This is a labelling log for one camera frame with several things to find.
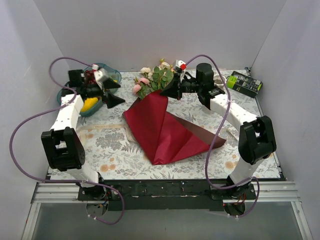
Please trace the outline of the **artificial pink flower bouquet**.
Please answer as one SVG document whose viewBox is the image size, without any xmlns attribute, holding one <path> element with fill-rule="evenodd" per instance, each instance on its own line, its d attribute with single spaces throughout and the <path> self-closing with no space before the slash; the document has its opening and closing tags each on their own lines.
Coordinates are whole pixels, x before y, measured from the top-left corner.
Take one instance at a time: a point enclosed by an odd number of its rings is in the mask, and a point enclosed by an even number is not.
<svg viewBox="0 0 320 240">
<path fill-rule="evenodd" d="M 143 99 L 150 93 L 163 90 L 172 81 L 175 72 L 173 65 L 164 58 L 153 68 L 141 68 L 140 76 L 134 78 L 133 94 Z"/>
</svg>

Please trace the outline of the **cream printed ribbon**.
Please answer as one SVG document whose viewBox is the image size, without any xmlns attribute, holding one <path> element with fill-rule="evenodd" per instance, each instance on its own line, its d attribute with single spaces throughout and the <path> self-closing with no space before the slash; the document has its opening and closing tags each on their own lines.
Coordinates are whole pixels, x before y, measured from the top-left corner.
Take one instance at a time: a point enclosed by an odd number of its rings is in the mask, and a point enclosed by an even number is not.
<svg viewBox="0 0 320 240">
<path fill-rule="evenodd" d="M 126 138 L 129 142 L 137 143 L 135 137 L 133 136 L 130 128 L 126 124 L 91 124 L 81 126 L 76 130 L 80 142 L 84 145 L 86 143 L 86 133 L 85 131 L 93 130 L 106 130 L 106 129 L 125 129 Z"/>
</svg>

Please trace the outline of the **dark red wrapping paper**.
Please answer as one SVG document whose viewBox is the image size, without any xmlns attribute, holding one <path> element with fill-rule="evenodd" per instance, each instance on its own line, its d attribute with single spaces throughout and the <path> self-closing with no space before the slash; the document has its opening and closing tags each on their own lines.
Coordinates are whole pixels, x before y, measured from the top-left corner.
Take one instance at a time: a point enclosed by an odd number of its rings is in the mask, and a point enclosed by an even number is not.
<svg viewBox="0 0 320 240">
<path fill-rule="evenodd" d="M 225 139 L 167 111 L 159 90 L 137 99 L 123 117 L 152 165 L 167 165 L 217 149 Z"/>
</svg>

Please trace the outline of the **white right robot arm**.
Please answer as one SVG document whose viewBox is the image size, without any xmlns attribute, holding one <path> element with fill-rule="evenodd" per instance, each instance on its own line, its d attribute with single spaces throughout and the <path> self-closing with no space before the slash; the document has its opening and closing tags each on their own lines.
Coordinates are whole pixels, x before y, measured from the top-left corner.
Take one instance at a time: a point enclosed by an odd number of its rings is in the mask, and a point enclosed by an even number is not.
<svg viewBox="0 0 320 240">
<path fill-rule="evenodd" d="M 210 64 L 198 64 L 195 77 L 186 67 L 182 60 L 175 62 L 173 78 L 160 94 L 179 100 L 184 93 L 196 93 L 202 105 L 222 116 L 223 122 L 229 122 L 238 131 L 240 158 L 236 167 L 227 177 L 225 186 L 210 183 L 213 190 L 237 199 L 249 188 L 258 166 L 277 149 L 272 121 L 266 115 L 257 116 L 232 102 L 229 90 L 215 84 Z"/>
</svg>

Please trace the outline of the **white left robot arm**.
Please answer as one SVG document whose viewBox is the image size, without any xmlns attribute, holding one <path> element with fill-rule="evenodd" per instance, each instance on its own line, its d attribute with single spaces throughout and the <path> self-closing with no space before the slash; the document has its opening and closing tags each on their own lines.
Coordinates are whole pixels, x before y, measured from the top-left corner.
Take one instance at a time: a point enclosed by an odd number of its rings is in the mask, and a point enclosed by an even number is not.
<svg viewBox="0 0 320 240">
<path fill-rule="evenodd" d="M 52 169 L 68 172 L 86 195 L 101 200 L 106 197 L 107 189 L 101 184 L 100 173 L 86 162 L 85 149 L 76 132 L 77 122 L 87 99 L 97 98 L 109 109 L 125 100 L 110 92 L 120 88 L 120 84 L 96 64 L 90 71 L 70 70 L 68 76 L 68 85 L 60 92 L 62 108 L 50 130 L 41 134 L 41 142 Z"/>
</svg>

